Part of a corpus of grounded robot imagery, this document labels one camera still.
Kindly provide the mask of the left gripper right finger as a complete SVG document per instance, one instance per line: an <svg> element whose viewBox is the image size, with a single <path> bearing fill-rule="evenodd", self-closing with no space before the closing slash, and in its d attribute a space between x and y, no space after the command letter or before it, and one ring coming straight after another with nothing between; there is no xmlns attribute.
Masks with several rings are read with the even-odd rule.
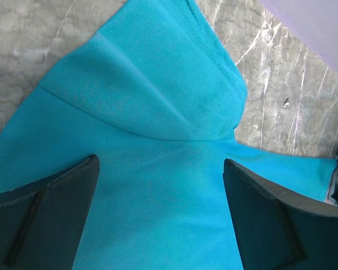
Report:
<svg viewBox="0 0 338 270"><path fill-rule="evenodd" d="M338 206L230 159L223 180L244 269L338 269Z"/></svg>

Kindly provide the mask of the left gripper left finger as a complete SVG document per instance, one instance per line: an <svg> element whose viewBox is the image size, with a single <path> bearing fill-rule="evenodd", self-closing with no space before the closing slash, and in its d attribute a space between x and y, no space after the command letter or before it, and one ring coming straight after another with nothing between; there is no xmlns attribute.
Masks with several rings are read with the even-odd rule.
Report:
<svg viewBox="0 0 338 270"><path fill-rule="evenodd" d="M0 193L0 269L72 269L99 171L91 155Z"/></svg>

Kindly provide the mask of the teal t shirt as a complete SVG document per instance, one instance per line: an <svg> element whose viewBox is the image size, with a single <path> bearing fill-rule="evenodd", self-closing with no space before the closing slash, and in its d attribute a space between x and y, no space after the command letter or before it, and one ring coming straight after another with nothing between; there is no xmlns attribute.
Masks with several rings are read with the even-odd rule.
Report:
<svg viewBox="0 0 338 270"><path fill-rule="evenodd" d="M0 133L0 193L100 160L75 269L241 269L225 159L323 200L335 159L239 144L247 89L194 1L128 1Z"/></svg>

